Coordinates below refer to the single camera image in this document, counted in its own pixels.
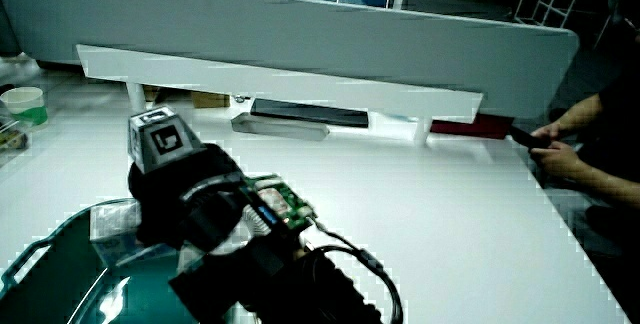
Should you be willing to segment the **person's right hand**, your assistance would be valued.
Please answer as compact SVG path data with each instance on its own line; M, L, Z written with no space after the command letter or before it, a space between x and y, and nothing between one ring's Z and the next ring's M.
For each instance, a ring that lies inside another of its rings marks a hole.
M315 214L276 175L251 177L167 106L130 117L128 174L137 239L205 261L280 267L311 256L299 235Z

